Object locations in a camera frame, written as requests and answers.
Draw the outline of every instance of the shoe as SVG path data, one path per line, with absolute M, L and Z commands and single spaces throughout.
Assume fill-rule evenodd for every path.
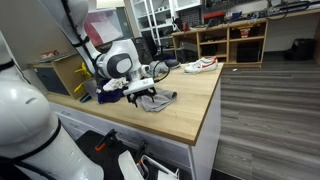
M 216 57 L 209 59 L 201 58 L 196 62 L 189 63 L 188 66 L 184 68 L 184 72 L 196 74 L 199 72 L 213 71 L 217 69 L 218 59 Z
M 195 61 L 195 62 L 190 62 L 190 63 L 188 63 L 188 66 L 189 65 L 192 65 L 192 64 L 194 64 L 194 63 L 197 63 L 197 62 L 199 62 L 199 61 L 202 61 L 202 62 L 204 62 L 204 63 L 211 63 L 214 59 L 216 59 L 217 57 L 216 56 L 213 56 L 212 58 L 204 58 L 204 57 L 202 57 L 202 58 L 200 58 L 200 59 L 198 59 L 197 61 Z
M 175 69 L 180 67 L 181 63 L 177 61 L 176 59 L 170 59 L 170 60 L 165 60 L 164 63 L 168 66 L 170 69 Z

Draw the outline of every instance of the wooden floor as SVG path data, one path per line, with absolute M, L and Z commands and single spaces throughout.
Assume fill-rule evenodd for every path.
M 319 180 L 320 67 L 267 57 L 261 69 L 223 71 L 214 169 L 242 179 Z

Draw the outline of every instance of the wall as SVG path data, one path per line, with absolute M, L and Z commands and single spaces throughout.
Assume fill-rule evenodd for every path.
M 6 38 L 3 36 L 2 32 L 0 31 L 0 38 L 1 39 L 4 39 L 4 43 L 5 43 L 5 46 L 7 47 L 7 50 L 9 52 L 9 55 L 10 57 L 13 59 L 13 61 L 16 63 L 16 65 L 19 67 L 19 65 L 17 64 L 17 61 L 16 61 L 16 58 L 15 56 L 13 55 L 13 53 L 11 52 L 9 46 L 8 46 L 8 43 L 6 41 Z M 24 74 L 24 76 L 26 77 L 26 79 L 29 80 L 29 82 L 35 86 L 36 88 L 38 88 L 40 90 L 40 92 L 42 94 L 47 94 L 48 93 L 48 90 L 46 87 L 44 87 L 44 85 L 42 84 L 42 82 L 40 81 L 40 79 L 37 77 L 37 75 L 35 74 L 35 72 L 32 70 L 32 69 L 27 69 L 27 70 L 24 70 L 22 72 Z
M 73 49 L 38 0 L 0 0 L 0 30 L 22 69 L 43 52 Z
M 319 18 L 310 14 L 269 21 L 265 51 L 287 50 L 296 38 L 314 38 Z

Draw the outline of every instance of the white cabinet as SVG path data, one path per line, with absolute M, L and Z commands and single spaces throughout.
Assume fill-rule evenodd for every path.
M 174 0 L 175 11 L 181 11 L 199 5 L 201 5 L 201 0 Z
M 105 135 L 111 129 L 114 129 L 118 132 L 116 135 L 117 138 L 124 144 L 137 149 L 140 142 L 146 140 L 149 143 L 147 150 L 152 153 L 154 157 L 165 160 L 189 173 L 192 172 L 189 146 L 186 144 L 159 137 L 55 103 L 50 103 L 50 105 L 61 120 L 63 127 L 74 140 L 88 130 Z
M 173 46 L 172 18 L 177 16 L 172 0 L 131 0 L 131 6 L 141 36 L 151 35 L 159 46 Z M 166 50 L 173 53 L 173 48 Z

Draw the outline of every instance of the chair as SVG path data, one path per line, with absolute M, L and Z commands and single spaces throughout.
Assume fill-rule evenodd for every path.
M 163 47 L 164 46 L 157 46 L 154 42 L 152 36 L 143 36 L 144 40 L 149 48 L 149 51 L 151 53 L 151 56 L 154 61 L 163 61 L 166 60 L 168 57 L 167 54 L 163 54 Z

